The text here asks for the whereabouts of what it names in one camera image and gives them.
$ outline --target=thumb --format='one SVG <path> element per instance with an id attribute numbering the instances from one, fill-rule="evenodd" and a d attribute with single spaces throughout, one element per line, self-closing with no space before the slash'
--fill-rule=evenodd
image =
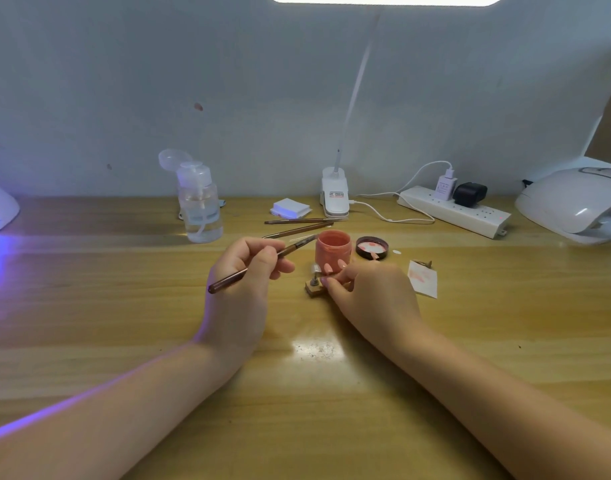
<path id="1" fill-rule="evenodd" d="M 333 298 L 334 303 L 339 306 L 339 309 L 345 315 L 346 310 L 350 306 L 350 299 L 352 298 L 352 294 L 334 278 L 322 278 L 322 283 L 328 289 L 328 293 Z"/>
<path id="2" fill-rule="evenodd" d="M 272 246 L 266 246 L 252 258 L 242 282 L 248 283 L 254 289 L 267 292 L 269 275 L 277 266 L 277 259 L 277 250 Z"/>

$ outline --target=white power strip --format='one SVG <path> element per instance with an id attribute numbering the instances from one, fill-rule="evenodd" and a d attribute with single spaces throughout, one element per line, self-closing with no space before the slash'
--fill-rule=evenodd
<path id="1" fill-rule="evenodd" d="M 413 205 L 440 221 L 485 235 L 490 239 L 494 239 L 497 235 L 506 235 L 505 225 L 510 217 L 508 212 L 485 205 L 476 205 L 472 208 L 463 207 L 457 205 L 454 200 L 445 201 L 434 198 L 433 193 L 434 191 L 424 187 L 413 187 L 401 192 L 397 203 L 408 208 Z"/>

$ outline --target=pink jar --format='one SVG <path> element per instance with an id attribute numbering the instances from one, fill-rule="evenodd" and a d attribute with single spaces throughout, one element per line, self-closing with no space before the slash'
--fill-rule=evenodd
<path id="1" fill-rule="evenodd" d="M 352 240 L 350 236 L 340 230 L 324 230 L 317 238 L 315 247 L 315 262 L 324 270 L 324 266 L 329 264 L 334 273 L 339 273 L 342 269 L 339 266 L 339 259 L 346 263 L 350 262 L 352 254 Z"/>

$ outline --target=wooden table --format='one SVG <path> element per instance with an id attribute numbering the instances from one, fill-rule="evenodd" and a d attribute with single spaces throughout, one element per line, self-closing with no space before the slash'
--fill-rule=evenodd
<path id="1" fill-rule="evenodd" d="M 277 230 L 262 224 L 274 200 L 230 199 L 223 238 L 203 245 L 186 240 L 173 198 L 23 200 L 0 233 L 0 425 L 191 337 L 209 267 L 236 238 Z M 510 199 L 487 203 L 512 211 Z M 433 327 L 611 426 L 611 244 L 581 247 L 517 213 L 495 241 L 367 208 L 336 227 L 385 239 L 402 269 L 432 260 L 439 299 L 420 302 Z M 127 478 L 507 478 L 327 298 L 306 296 L 313 256 L 312 244 L 294 253 L 296 272 L 271 285 L 243 370 Z"/>

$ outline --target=paper with pink stain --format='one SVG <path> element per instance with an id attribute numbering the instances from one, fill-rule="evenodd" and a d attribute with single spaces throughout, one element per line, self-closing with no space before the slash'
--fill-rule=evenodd
<path id="1" fill-rule="evenodd" d="M 410 261 L 408 278 L 417 293 L 437 298 L 437 272 L 421 264 Z"/>

